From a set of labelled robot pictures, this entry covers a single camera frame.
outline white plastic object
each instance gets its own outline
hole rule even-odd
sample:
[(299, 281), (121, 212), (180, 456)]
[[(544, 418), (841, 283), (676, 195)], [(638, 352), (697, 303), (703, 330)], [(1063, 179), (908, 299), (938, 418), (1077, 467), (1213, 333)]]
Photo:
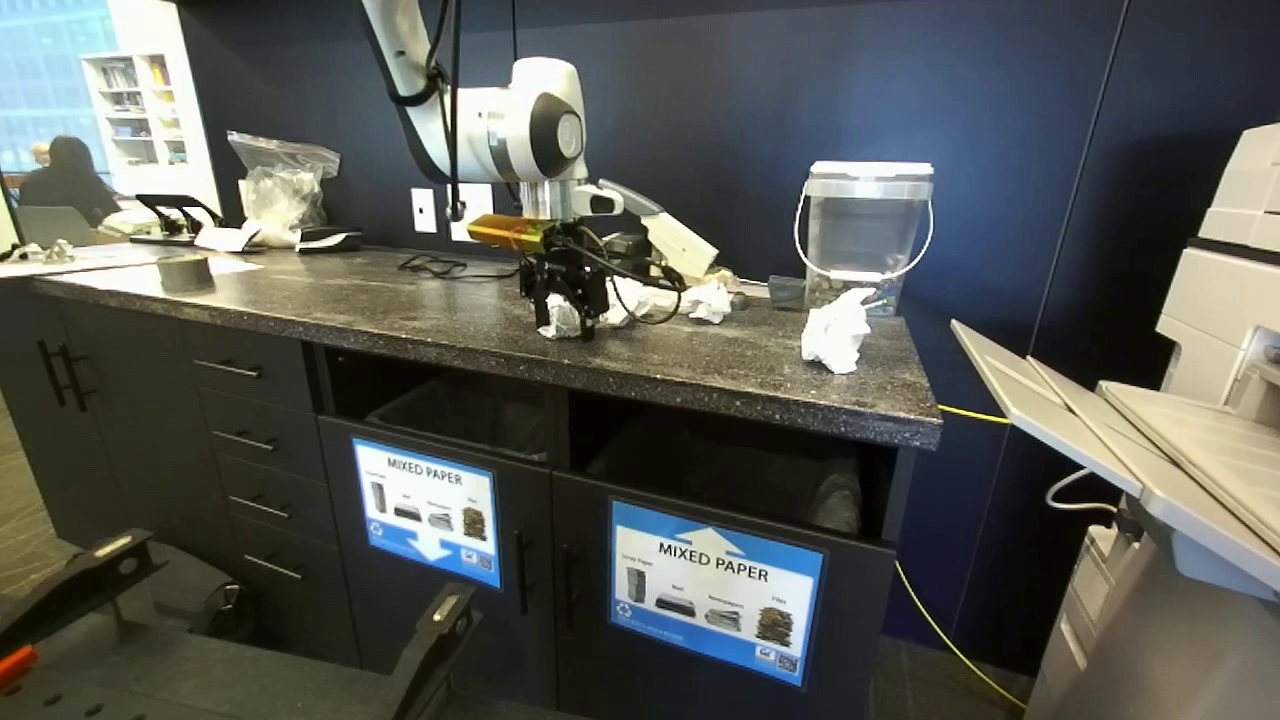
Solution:
[(930, 165), (817, 162), (792, 216), (805, 268), (841, 283), (908, 276), (930, 232)]

